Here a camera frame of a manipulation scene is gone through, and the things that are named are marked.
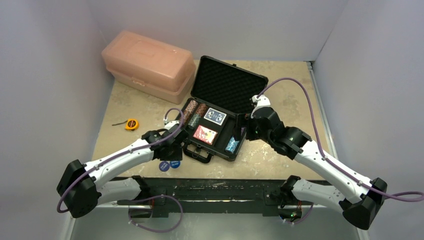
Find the blue small blind button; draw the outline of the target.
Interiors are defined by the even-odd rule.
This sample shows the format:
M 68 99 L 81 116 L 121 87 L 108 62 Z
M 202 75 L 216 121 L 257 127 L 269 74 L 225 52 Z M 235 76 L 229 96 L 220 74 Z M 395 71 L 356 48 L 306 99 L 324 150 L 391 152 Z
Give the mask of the blue small blind button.
M 179 167 L 180 167 L 180 165 L 181 165 L 181 161 L 177 161 L 177 160 L 175 160 L 175 161 L 170 161 L 170 162 L 169 162 L 169 164 L 170 164 L 170 167 L 171 167 L 171 168 L 173 168 L 173 169 L 177 169 L 177 168 L 179 168 Z

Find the black poker carrying case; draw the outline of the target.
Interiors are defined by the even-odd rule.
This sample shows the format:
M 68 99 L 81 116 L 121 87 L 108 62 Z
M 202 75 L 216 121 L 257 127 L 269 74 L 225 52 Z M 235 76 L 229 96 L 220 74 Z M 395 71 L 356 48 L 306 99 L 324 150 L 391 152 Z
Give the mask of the black poker carrying case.
M 251 98 L 258 95 L 268 84 L 266 76 L 238 67 L 236 64 L 226 63 L 211 56 L 203 55 L 198 64 L 194 84 L 190 92 L 190 98 L 183 105 L 183 111 L 191 100 L 200 104 L 206 104 L 208 108 L 226 113 L 224 123 L 219 126 L 204 119 L 204 115 L 194 129 L 187 127 L 190 119 L 184 124 L 188 132 L 188 138 L 182 147 L 183 153 L 200 163 L 207 164 L 212 157 L 221 157 L 232 162 L 236 159 L 240 148 L 245 140 L 246 129 L 242 139 L 233 154 L 225 152 L 225 148 L 233 136 L 235 116 L 237 114 L 250 114 L 253 110 Z M 197 127 L 202 125 L 217 132 L 217 137 L 212 145 L 206 144 L 193 137 Z

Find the green dark chip stack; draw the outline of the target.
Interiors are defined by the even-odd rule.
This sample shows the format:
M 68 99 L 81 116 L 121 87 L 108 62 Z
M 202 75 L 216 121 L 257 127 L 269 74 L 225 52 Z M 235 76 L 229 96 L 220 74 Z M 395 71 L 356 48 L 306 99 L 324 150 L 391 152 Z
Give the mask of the green dark chip stack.
M 201 115 L 195 113 L 193 117 L 190 119 L 190 121 L 188 122 L 187 127 L 193 130 L 199 124 L 200 119 L 201 119 Z

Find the orange brown chip stack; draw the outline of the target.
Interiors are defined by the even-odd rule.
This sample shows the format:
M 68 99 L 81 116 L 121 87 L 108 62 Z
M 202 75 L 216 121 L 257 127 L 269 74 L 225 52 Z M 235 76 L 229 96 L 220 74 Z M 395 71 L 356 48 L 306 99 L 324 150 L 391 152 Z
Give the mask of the orange brown chip stack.
M 198 103 L 195 100 L 191 100 L 183 111 L 183 123 L 185 124 L 190 118 L 191 114 L 196 109 Z

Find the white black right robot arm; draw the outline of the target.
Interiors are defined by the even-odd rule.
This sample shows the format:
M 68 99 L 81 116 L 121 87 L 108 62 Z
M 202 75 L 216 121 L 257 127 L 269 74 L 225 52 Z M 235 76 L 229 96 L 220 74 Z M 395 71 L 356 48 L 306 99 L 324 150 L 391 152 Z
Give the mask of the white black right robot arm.
M 330 185 L 307 183 L 296 178 L 281 189 L 288 204 L 296 200 L 323 205 L 340 212 L 353 226 L 368 230 L 384 204 L 388 184 L 381 178 L 370 179 L 338 161 L 310 135 L 294 126 L 285 126 L 276 111 L 262 107 L 252 114 L 237 114 L 233 133 L 249 141 L 262 140 L 282 156 L 294 160 L 323 177 Z

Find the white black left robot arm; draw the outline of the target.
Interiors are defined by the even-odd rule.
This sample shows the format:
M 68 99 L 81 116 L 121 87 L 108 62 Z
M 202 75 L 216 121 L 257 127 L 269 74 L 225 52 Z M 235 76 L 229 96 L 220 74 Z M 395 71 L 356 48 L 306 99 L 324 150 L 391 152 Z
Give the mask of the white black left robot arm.
M 98 160 L 81 163 L 70 162 L 56 187 L 60 196 L 56 206 L 58 213 L 69 212 L 80 218 L 96 206 L 132 200 L 138 205 L 149 199 L 147 188 L 130 177 L 115 182 L 113 179 L 123 172 L 153 160 L 182 160 L 182 143 L 188 138 L 186 130 L 174 125 L 170 129 L 150 130 L 127 147 Z

